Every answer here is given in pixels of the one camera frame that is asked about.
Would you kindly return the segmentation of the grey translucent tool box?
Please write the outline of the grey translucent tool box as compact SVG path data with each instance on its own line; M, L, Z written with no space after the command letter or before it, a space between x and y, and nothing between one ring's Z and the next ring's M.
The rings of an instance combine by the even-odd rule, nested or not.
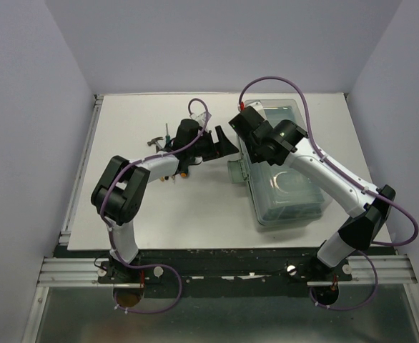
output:
M240 158L227 168L233 184L248 187L259 231L292 228L318 220L332 202L319 186L285 165L253 163L237 138Z

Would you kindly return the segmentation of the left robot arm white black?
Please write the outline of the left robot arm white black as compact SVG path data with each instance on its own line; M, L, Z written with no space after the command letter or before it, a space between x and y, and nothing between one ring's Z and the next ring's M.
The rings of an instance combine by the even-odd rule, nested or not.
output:
M212 161L239 152L227 138L222 127L216 126L217 141L204 124L194 119L181 120L177 133L166 140L152 156L130 161L113 156L91 195L91 203L107 226L109 254L117 261L114 273L123 282L138 277L139 253L135 242L133 219L144 198L147 185L161 178L183 174L196 164L196 159Z

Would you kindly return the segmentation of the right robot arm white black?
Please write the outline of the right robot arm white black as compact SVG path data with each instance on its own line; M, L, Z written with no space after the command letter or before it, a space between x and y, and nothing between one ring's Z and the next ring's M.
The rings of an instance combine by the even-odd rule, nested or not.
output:
M245 143L250 161L269 165L286 165L315 182L348 214L348 219L318 249L308 262L308 278L327 279L336 266L356 250L366 250L373 243L390 213L388 202L395 190L360 180L358 189L337 174L312 148L308 133L295 122L284 119L272 126L253 106L243 109L230 121Z

